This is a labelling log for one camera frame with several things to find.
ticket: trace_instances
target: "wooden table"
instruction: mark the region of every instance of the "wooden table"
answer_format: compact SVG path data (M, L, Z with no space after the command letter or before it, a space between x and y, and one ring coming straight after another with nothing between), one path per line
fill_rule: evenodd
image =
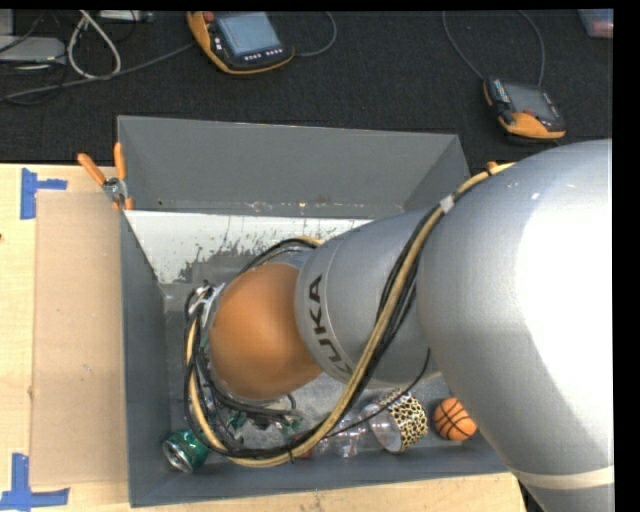
M39 179L62 178L74 190L97 185L80 166L25 164ZM34 325L36 219L20 220L22 164L0 164L0 491L11 487L11 454L29 455ZM115 170L103 168L107 176ZM33 491L55 490L36 487ZM69 502L54 510L130 510L126 481L69 486ZM315 491L210 503L152 507L156 511L438 511L524 512L517 480L510 473L452 477L333 491Z

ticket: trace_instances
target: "blue tape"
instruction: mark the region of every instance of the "blue tape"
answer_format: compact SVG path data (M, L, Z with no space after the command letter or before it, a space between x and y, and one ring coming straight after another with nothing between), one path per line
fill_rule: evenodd
M38 181L38 175L26 167L22 168L22 190L20 194L20 218L34 219L36 217L36 192L40 189L66 190L65 180L48 179Z
M33 507L66 505L69 488L51 492L31 492L29 487L29 457L14 453L11 457L11 490L3 491L0 510L30 512Z

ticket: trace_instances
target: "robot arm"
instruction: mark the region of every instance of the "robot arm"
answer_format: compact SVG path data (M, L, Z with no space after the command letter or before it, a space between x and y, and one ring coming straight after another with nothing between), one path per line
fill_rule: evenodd
M365 387L441 371L546 512L611 506L611 141L498 170L431 211L263 262L220 295L211 363L230 394L258 405L321 372L345 384L289 453L240 463L302 456Z

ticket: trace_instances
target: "device screen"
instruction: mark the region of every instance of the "device screen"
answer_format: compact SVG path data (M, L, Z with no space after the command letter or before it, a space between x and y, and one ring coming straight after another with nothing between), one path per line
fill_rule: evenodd
M218 17L217 21L234 56L281 45L264 12L225 15Z
M544 118L555 117L541 90L509 82L503 82L503 85L511 99L513 111L523 112L530 109Z

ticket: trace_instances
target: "leopard print object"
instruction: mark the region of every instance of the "leopard print object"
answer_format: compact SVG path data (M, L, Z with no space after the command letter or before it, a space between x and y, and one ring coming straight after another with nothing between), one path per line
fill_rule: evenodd
M409 392L398 397L399 392L400 390L391 391L378 401L381 407L391 403L387 410L402 436L402 446L397 453L413 446L429 430L427 414L418 399Z

